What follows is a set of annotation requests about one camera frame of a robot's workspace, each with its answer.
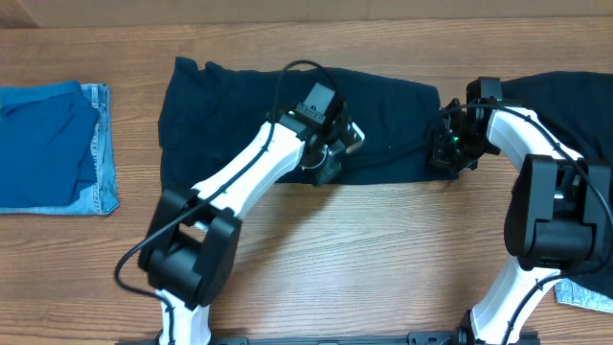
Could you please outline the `dark navy t-shirt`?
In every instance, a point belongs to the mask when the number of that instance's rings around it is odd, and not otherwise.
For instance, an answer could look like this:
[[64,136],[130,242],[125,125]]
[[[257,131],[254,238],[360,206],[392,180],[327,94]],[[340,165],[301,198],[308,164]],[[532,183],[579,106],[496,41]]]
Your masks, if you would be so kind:
[[346,69],[233,71],[213,62],[203,69],[178,57],[158,121],[163,188],[188,189],[217,173],[257,135],[279,96],[287,109],[312,86],[336,81],[348,112],[365,134],[363,146],[341,161],[334,183],[372,185],[449,180],[429,163],[425,142],[440,97],[433,86]]

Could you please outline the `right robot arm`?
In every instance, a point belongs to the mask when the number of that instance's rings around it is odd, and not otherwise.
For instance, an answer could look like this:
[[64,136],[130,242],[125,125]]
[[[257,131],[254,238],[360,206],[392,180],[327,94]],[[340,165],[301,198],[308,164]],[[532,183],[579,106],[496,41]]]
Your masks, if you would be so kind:
[[485,297],[453,331],[424,334],[439,344],[536,344],[523,325],[558,281],[607,267],[611,171],[563,145],[534,110],[504,97],[497,78],[480,77],[466,101],[442,108],[430,135],[432,166],[474,170],[486,153],[505,153],[519,175],[504,222],[508,257]]

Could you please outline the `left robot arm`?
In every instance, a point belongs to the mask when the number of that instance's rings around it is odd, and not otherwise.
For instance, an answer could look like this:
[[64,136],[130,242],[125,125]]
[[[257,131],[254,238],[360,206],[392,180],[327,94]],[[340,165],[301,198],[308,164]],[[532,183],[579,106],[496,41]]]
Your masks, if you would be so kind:
[[188,191],[165,190],[138,257],[162,307],[154,343],[210,343],[209,307],[232,272],[246,214],[296,169],[313,186],[331,182],[341,171],[340,156],[362,140],[343,97],[317,83],[293,109],[270,114],[219,172]]

